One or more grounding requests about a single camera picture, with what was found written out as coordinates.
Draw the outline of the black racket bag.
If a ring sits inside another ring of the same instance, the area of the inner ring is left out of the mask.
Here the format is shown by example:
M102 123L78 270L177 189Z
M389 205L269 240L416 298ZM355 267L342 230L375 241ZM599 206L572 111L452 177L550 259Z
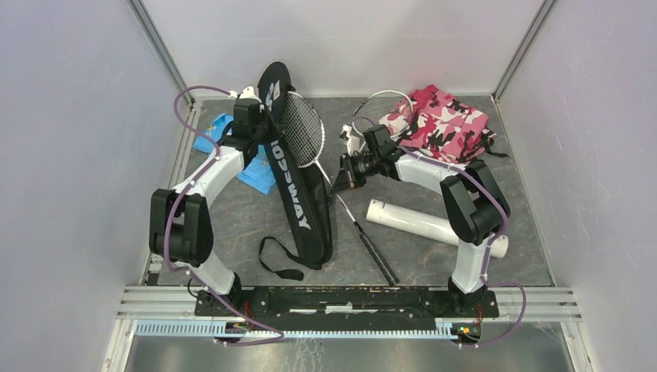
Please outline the black racket bag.
M296 92L287 66L281 61L267 66L257 89L270 128L263 145L296 248L295 252L285 253L297 264L321 270L333 253L328 192L316 166L298 166L280 125L287 93Z

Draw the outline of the white shuttlecock tube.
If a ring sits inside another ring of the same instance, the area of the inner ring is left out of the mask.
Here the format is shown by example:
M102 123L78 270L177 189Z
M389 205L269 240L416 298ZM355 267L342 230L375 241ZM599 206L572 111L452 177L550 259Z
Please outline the white shuttlecock tube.
M457 246L459 238L449 221L434 215L371 199L366 219L383 226Z

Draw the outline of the white racket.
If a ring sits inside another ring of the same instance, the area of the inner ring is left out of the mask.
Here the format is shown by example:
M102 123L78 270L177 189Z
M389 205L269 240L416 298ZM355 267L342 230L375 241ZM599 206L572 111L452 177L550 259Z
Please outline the white racket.
M332 179L327 175L319 160L325 147L325 127L312 103L297 92L289 91L280 125L298 166L316 166L320 170L325 183L331 184ZM356 220L344 199L338 196L337 201L352 221L361 242L378 266L386 282L390 286L400 284L400 279L376 247L369 234Z
M384 125L395 140L410 126L413 111L414 104L406 94L393 90L378 91L356 109L352 126L358 133L363 133L375 125Z

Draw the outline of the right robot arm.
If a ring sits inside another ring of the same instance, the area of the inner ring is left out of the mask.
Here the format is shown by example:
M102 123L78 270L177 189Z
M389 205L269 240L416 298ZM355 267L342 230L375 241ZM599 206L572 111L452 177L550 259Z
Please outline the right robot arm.
M410 151L397 145L384 125L365 130L363 136L366 151L341 155L331 192L361 188L368 177L382 175L441 195L449 225L458 238L447 304L453 314L469 315L487 290L490 252L505 234L510 215L490 169L482 160L458 167Z

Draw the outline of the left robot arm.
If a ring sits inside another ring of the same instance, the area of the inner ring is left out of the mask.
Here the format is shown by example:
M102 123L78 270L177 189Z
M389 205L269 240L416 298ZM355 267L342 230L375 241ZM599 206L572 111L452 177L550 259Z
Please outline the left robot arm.
M212 202L257 155L269 130L266 108L257 98L238 98L233 121L215 142L212 154L173 189L157 189L150 202L149 248L162 256L172 271L194 277L223 315L243 307L243 294L234 289L237 276L213 251Z

